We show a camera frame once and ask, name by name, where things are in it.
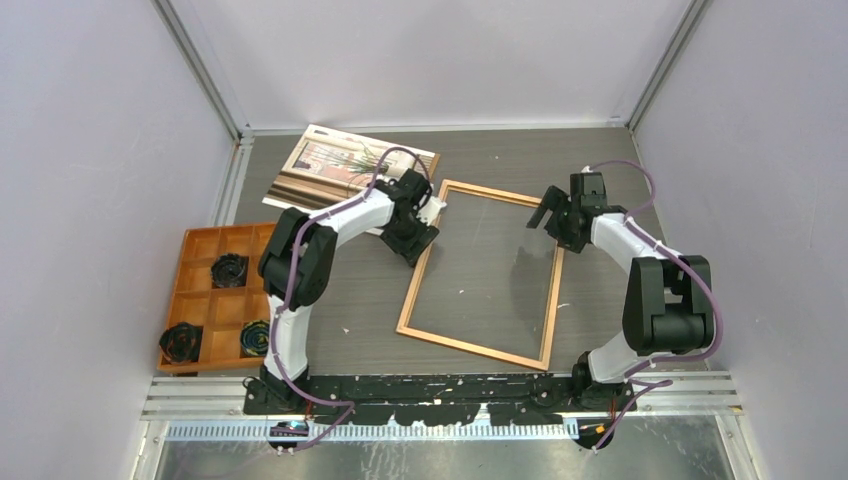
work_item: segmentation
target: wooden tray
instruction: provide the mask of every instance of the wooden tray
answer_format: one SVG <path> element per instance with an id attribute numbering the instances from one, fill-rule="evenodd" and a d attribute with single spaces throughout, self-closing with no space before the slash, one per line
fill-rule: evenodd
<path id="1" fill-rule="evenodd" d="M 268 319 L 268 299 L 257 273 L 276 223 L 187 230 L 165 329 L 188 322 L 203 328 L 197 362 L 172 365 L 159 352 L 159 370 L 191 373 L 229 368 L 251 368 L 264 357 L 249 357 L 241 349 L 242 327 L 253 320 Z M 218 256 L 237 253 L 249 257 L 247 286 L 215 288 L 210 267 Z"/>

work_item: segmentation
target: white wall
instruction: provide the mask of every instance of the white wall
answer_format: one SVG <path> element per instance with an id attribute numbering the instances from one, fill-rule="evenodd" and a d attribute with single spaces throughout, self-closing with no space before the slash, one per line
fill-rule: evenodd
<path id="1" fill-rule="evenodd" d="M 689 0 L 175 0 L 253 128 L 626 121 Z"/>
<path id="2" fill-rule="evenodd" d="M 0 15 L 0 478 L 126 478 L 231 142 L 148 0 Z"/>
<path id="3" fill-rule="evenodd" d="M 713 2 L 637 132 L 775 479 L 845 478 L 848 4 Z"/>

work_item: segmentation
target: robotic arm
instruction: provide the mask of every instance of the robotic arm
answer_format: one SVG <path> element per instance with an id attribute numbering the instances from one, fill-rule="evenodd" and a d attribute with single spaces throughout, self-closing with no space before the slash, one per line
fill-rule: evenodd
<path id="1" fill-rule="evenodd" d="M 410 266 L 439 233 L 431 223 L 442 202 L 432 196 L 432 186 L 419 173 L 407 170 L 397 181 L 378 180 L 370 193 L 358 195 L 324 210 L 306 214 L 296 208 L 283 211 L 264 254 L 259 261 L 259 275 L 268 293 L 271 321 L 277 322 L 274 339 L 277 353 L 287 376 L 296 380 L 307 369 L 306 334 L 312 305 L 327 288 L 333 257 L 337 248 L 365 231 L 383 227 L 380 238 Z M 302 244 L 295 246 L 298 230 L 309 218 L 320 217 L 328 211 L 338 212 L 308 227 Z M 289 305 L 277 317 L 284 305 L 288 285 L 292 249 L 300 255 Z M 264 362 L 273 377 L 282 379 L 269 351 Z"/>
<path id="2" fill-rule="evenodd" d="M 607 204 L 600 173 L 571 175 L 571 196 L 548 187 L 542 203 L 527 224 L 536 228 L 547 211 L 545 230 L 558 244 L 580 253 L 591 243 L 607 252 L 629 275 L 622 331 L 606 345 L 584 353 L 572 369 L 578 391 L 594 383 L 619 384 L 638 371 L 638 365 L 668 352 L 682 355 L 710 345 L 715 335 L 709 299 L 689 275 L 650 244 L 642 230 L 620 206 Z M 681 256 L 709 286 L 710 267 L 701 256 Z M 666 291 L 679 299 L 666 300 Z"/>

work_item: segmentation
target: black coiled object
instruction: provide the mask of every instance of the black coiled object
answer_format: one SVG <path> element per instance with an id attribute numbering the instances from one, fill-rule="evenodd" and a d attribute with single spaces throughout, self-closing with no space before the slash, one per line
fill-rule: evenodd
<path id="1" fill-rule="evenodd" d="M 180 322 L 165 330 L 159 337 L 159 348 L 171 365 L 196 362 L 200 357 L 200 339 L 203 329 Z"/>
<path id="2" fill-rule="evenodd" d="M 241 330 L 241 349 L 251 357 L 268 353 L 268 320 L 254 320 Z"/>
<path id="3" fill-rule="evenodd" d="M 247 257 L 225 253 L 212 264 L 212 284 L 217 288 L 243 287 L 247 283 Z"/>

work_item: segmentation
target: empty picture frame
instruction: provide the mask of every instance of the empty picture frame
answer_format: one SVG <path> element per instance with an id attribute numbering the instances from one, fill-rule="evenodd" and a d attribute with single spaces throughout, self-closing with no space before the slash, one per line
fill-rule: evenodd
<path id="1" fill-rule="evenodd" d="M 454 194 L 452 199 L 448 198 L 452 193 Z M 525 223 L 530 219 L 533 210 L 539 205 L 540 199 L 453 180 L 442 181 L 439 197 L 448 203 L 448 207 L 436 220 L 435 225 L 438 226 L 442 223 L 447 228 L 442 228 L 439 237 L 421 254 L 421 258 L 418 260 L 398 320 L 397 333 L 524 367 L 547 370 L 551 360 L 564 250 L 556 246 L 556 241 L 544 236 L 544 231 L 525 229 Z M 474 205 L 473 202 L 477 200 L 472 199 L 475 198 L 477 200 L 483 199 L 483 204 Z M 501 202 L 504 203 L 504 206 L 497 207 Z M 502 218 L 501 214 L 507 214 L 510 218 Z M 451 215 L 454 216 L 454 221 L 447 218 Z M 467 231 L 463 232 L 458 229 L 450 230 L 458 225 L 466 224 L 473 226 L 469 226 Z M 545 253 L 539 256 L 525 252 L 524 247 L 521 246 L 521 236 L 532 236 L 533 246 L 538 248 L 543 245 L 546 250 Z M 453 238 L 456 243 L 462 245 L 444 247 L 439 244 L 440 237 L 445 241 L 448 238 Z M 515 258 L 510 259 L 512 249 L 515 249 L 516 245 L 519 245 L 518 252 L 516 252 Z M 476 255 L 478 258 L 470 258 L 472 255 Z M 428 263 L 434 263 L 434 265 L 430 265 L 431 268 L 434 271 L 441 268 L 442 273 L 428 272 Z M 530 267 L 532 272 L 529 275 L 526 269 L 528 264 L 532 265 Z M 514 275 L 517 267 L 519 275 Z M 463 272 L 469 272 L 469 268 L 476 269 L 476 273 L 463 275 Z M 489 274 L 498 275 L 498 278 L 491 281 L 492 276 L 487 276 Z M 437 293 L 420 294 L 425 278 L 431 277 L 433 280 L 429 283 L 429 288 Z M 498 287 L 492 287 L 489 291 L 487 290 L 487 283 L 497 284 Z M 447 326 L 447 328 L 428 329 L 413 324 L 416 301 L 425 296 L 428 297 L 425 300 L 427 303 L 420 305 L 419 310 L 425 310 L 428 313 L 422 315 L 437 318 L 436 321 L 441 322 L 441 325 Z M 501 321 L 514 321 L 512 319 L 517 317 L 526 320 L 523 318 L 526 316 L 524 314 L 532 310 L 530 312 L 532 314 L 529 315 L 531 317 L 530 322 L 536 322 L 535 317 L 539 317 L 538 321 L 543 321 L 543 323 L 540 329 L 533 326 L 533 332 L 529 332 L 530 325 L 517 324 L 527 330 L 524 332 L 526 333 L 524 336 L 533 336 L 531 343 L 527 343 L 529 340 L 525 341 L 525 345 L 520 348 L 523 352 L 506 351 L 512 348 L 514 340 L 513 337 L 509 337 L 508 333 L 508 338 L 499 338 L 496 342 L 489 342 L 499 343 L 498 348 L 479 344 L 486 342 L 468 341 L 469 330 L 476 328 L 474 333 L 479 333 L 480 329 L 499 329 L 496 321 L 492 321 L 491 325 L 485 323 L 489 320 L 489 317 L 485 321 L 477 318 L 464 323 L 469 314 L 487 315 L 486 309 L 490 309 L 489 313 L 496 313 Z M 440 329 L 448 331 L 448 333 L 432 331 Z"/>

